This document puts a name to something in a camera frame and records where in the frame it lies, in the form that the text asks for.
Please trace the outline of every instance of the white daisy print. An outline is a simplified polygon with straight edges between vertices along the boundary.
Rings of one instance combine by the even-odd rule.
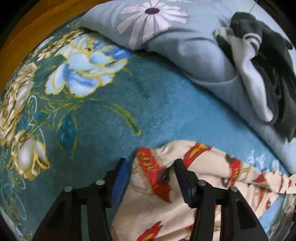
[[[142,42],[145,43],[154,36],[156,31],[166,31],[172,25],[168,21],[187,23],[188,13],[179,11],[178,6],[169,6],[159,0],[150,0],[142,6],[125,7],[119,14],[133,13],[123,20],[117,27],[119,34],[123,34],[127,28],[135,21],[128,46],[136,48],[142,27]]]

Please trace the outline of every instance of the teal blanket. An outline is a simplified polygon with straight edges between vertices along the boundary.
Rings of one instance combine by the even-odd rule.
[[[286,173],[241,118],[172,63],[116,46],[78,21],[32,51],[1,97],[0,210],[18,237],[32,238],[65,186],[89,186],[142,146],[194,140]],[[261,217],[266,232],[287,200]]]

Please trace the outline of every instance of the flower print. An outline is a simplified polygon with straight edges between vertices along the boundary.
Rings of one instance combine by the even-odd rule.
[[[53,39],[53,36],[49,37],[48,39],[44,40],[41,44],[37,46],[37,48],[34,50],[32,56],[36,56],[39,50],[41,50],[45,45],[47,45],[51,40]]]
[[[287,171],[283,168],[282,165],[280,165],[278,160],[273,160],[273,162],[270,165],[270,171],[271,172],[278,171],[278,172],[287,174]]]
[[[61,39],[59,39],[58,41],[55,41],[54,43],[51,43],[49,46],[43,49],[41,53],[38,55],[37,62],[42,60],[43,58],[49,58],[51,54],[57,52],[63,45],[67,44],[68,42],[71,42],[73,39],[77,38],[79,35],[83,33],[84,33],[84,29],[76,29],[65,34]]]
[[[58,94],[66,85],[78,98],[112,82],[127,64],[131,53],[122,47],[100,44],[98,35],[83,34],[62,47],[57,54],[66,60],[49,76],[46,94]]]
[[[33,180],[40,174],[40,168],[50,168],[43,143],[34,140],[31,133],[21,130],[11,145],[11,157],[20,175]]]
[[[188,13],[179,11],[178,6],[169,6],[159,0],[150,0],[143,3],[143,6],[125,7],[119,14],[133,13],[130,17],[123,20],[117,27],[119,34],[123,34],[127,28],[135,21],[128,46],[134,50],[142,27],[143,37],[142,42],[145,43],[151,39],[159,30],[163,32],[169,29],[172,25],[168,21],[176,21],[187,23]]]
[[[2,193],[1,196],[3,198],[3,207],[6,208],[8,211],[8,214],[13,218],[16,219],[23,219],[26,220],[26,211],[24,208],[24,205],[22,201],[20,200],[19,196],[17,195],[17,192],[15,192],[16,189],[13,189],[13,185],[10,183],[7,183],[2,186]]]
[[[82,17],[79,17],[73,21],[71,21],[70,23],[67,24],[67,28],[72,28],[72,27],[75,27],[75,26],[78,26],[78,23],[80,22]]]
[[[22,116],[22,110],[34,85],[34,63],[25,65],[18,72],[5,93],[0,110],[0,144],[9,148],[15,135],[16,126]]]

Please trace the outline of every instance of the crumpled fabric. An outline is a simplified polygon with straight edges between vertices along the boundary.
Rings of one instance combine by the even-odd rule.
[[[217,41],[241,73],[257,116],[263,121],[268,120],[266,108],[270,108],[274,114],[270,124],[274,125],[283,138],[291,142],[296,137],[296,76],[289,54],[289,50],[293,49],[292,44],[249,13],[235,13],[228,28],[231,29],[232,35],[223,34],[223,31],[219,30],[216,33],[219,36]],[[241,47],[239,50],[234,48],[234,42],[238,40],[244,43],[251,41],[252,45],[246,49]],[[245,53],[256,53],[251,55],[251,59],[247,59],[250,60],[248,65],[245,64],[245,58],[250,54]],[[243,56],[245,62],[240,64],[241,61],[237,60],[237,56]],[[247,76],[249,78],[246,78],[245,73],[250,72],[246,71],[249,70],[249,65],[253,71]],[[262,92],[262,84],[265,85],[266,93]]]
[[[133,162],[131,181],[113,220],[113,240],[189,240],[195,210],[184,202],[173,162],[181,158],[214,187],[236,186],[260,217],[279,193],[296,193],[295,182],[274,170],[260,171],[214,147],[178,140],[161,148],[139,148]],[[215,207],[214,239],[219,240],[221,207]]]

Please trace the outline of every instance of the wire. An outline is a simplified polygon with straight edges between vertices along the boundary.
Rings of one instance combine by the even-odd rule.
[[[256,2],[254,3],[253,7],[256,5],[257,2],[258,2],[258,0],[256,0]],[[252,7],[251,10],[249,11],[249,13],[252,11],[253,7]]]

